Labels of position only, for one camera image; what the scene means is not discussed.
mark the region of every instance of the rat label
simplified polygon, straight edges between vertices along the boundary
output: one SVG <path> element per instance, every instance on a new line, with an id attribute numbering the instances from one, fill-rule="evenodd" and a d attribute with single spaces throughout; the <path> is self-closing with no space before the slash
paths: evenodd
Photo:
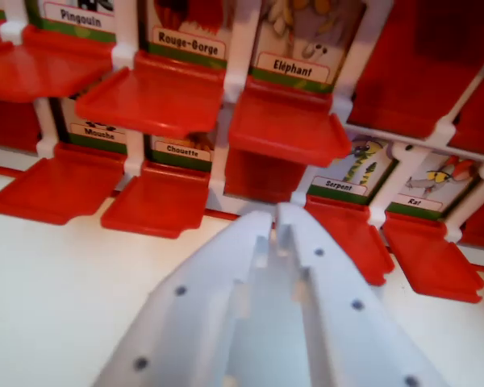
<path id="1" fill-rule="evenodd" d="M 409 177 L 387 210 L 436 220 L 476 181 L 477 161 L 433 152 Z"/>

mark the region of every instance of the pingouin label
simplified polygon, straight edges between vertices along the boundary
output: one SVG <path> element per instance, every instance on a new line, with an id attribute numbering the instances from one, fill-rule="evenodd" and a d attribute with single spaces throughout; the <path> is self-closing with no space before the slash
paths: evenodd
<path id="1" fill-rule="evenodd" d="M 115 42 L 113 0 L 27 0 L 31 23 L 79 38 Z"/>

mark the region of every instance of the rat illustration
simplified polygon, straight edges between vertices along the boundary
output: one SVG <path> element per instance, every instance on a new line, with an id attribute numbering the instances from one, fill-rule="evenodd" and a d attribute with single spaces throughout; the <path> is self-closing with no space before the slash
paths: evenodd
<path id="1" fill-rule="evenodd" d="M 436 170 L 427 171 L 427 178 L 412 180 L 405 184 L 407 188 L 424 188 L 422 198 L 443 188 L 449 182 L 464 181 L 477 173 L 477 167 L 473 160 L 459 161 L 459 157 L 450 156 Z"/>

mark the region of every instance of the cartoon drawing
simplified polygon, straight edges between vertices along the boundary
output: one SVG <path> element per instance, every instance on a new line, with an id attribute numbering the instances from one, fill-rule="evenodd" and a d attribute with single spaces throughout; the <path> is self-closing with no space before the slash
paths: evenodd
<path id="1" fill-rule="evenodd" d="M 342 55 L 360 7 L 360 0 L 268 0 L 258 50 L 328 65 Z"/>
<path id="2" fill-rule="evenodd" d="M 82 10 L 91 10 L 97 12 L 100 10 L 98 6 L 105 10 L 113 11 L 113 0 L 67 0 L 67 5 L 77 6 Z"/>
<path id="3" fill-rule="evenodd" d="M 79 97 L 85 94 L 89 89 L 91 89 L 91 85 L 75 94 L 70 95 L 68 99 L 71 99 L 72 101 L 76 101 Z M 102 129 L 106 131 L 116 131 L 116 127 L 104 125 L 103 123 L 94 123 L 92 121 L 85 121 L 85 124 L 88 127 L 92 127 L 92 128 Z"/>
<path id="4" fill-rule="evenodd" d="M 372 137 L 357 137 L 353 141 L 353 149 L 349 155 L 356 157 L 355 162 L 350 167 L 346 176 L 344 176 L 343 181 L 350 182 L 354 176 L 355 172 L 368 160 L 371 156 L 381 151 L 388 143 L 383 140 L 375 139 Z M 376 161 L 371 163 L 366 169 L 362 176 L 359 185 L 367 185 L 371 174 L 377 167 Z"/>
<path id="5" fill-rule="evenodd" d="M 232 0 L 153 0 L 163 28 L 178 31 L 184 22 L 196 23 L 216 35 L 226 20 L 231 28 L 235 6 Z"/>
<path id="6" fill-rule="evenodd" d="M 477 174 L 477 165 L 473 160 L 459 161 L 459 157 L 450 156 L 438 169 L 427 171 L 427 178 L 421 180 L 412 180 L 405 184 L 409 189 L 424 188 L 423 199 L 430 194 L 443 188 L 446 184 L 452 182 L 465 181 Z"/>
<path id="7" fill-rule="evenodd" d="M 180 145 L 187 148 L 195 148 L 199 151 L 212 151 L 213 142 L 208 138 L 207 133 L 190 133 L 184 139 L 165 139 L 168 144 Z"/>

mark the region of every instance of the white table surface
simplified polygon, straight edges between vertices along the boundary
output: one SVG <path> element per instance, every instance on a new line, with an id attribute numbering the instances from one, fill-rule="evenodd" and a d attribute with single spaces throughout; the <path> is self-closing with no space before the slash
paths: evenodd
<path id="1" fill-rule="evenodd" d="M 205 217 L 176 240 L 106 230 L 111 200 L 63 227 L 0 215 L 0 387 L 90 386 L 148 293 L 229 224 Z M 484 387 L 484 299 L 416 294 L 397 264 L 376 292 L 450 385 Z"/>

